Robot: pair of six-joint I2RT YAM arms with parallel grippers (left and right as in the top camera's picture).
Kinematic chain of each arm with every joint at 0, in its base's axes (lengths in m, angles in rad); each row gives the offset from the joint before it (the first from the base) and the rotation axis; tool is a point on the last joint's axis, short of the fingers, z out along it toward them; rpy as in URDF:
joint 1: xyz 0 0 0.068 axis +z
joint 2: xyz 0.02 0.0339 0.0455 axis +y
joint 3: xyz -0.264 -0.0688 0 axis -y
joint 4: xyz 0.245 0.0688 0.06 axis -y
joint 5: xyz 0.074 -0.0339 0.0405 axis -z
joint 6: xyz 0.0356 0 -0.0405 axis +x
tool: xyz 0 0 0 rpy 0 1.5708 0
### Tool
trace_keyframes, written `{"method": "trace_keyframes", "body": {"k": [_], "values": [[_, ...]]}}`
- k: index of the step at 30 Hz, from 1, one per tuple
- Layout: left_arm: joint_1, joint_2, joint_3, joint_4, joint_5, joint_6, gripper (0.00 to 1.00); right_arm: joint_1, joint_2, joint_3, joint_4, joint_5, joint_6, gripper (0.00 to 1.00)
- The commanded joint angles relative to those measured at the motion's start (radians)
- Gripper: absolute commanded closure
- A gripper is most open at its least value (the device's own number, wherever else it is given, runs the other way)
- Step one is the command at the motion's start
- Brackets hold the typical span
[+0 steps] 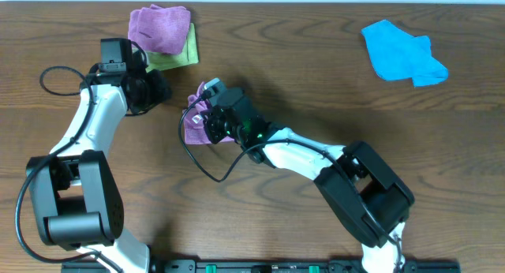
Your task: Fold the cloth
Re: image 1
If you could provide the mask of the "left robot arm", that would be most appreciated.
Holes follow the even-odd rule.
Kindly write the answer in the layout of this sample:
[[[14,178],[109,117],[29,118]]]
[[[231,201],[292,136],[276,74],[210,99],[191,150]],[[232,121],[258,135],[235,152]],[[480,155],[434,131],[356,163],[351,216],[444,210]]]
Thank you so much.
[[[150,249],[124,227],[123,202],[107,156],[121,120],[168,99],[169,84],[158,70],[93,69],[82,78],[79,96],[64,137],[48,155],[28,161],[15,207],[19,227],[28,194],[41,241],[74,255],[44,257],[29,248],[22,233],[17,239],[29,256],[61,264],[63,271],[148,272]]]

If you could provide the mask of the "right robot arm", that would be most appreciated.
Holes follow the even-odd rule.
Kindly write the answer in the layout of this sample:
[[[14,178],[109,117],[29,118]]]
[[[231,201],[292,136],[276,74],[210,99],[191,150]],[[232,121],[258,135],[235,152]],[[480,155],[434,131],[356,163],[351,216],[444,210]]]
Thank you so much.
[[[241,88],[207,88],[204,130],[217,144],[240,145],[255,163],[291,170],[311,180],[340,223],[363,249],[366,272],[400,272],[402,231],[415,199],[399,176],[364,141],[323,144],[268,122]]]

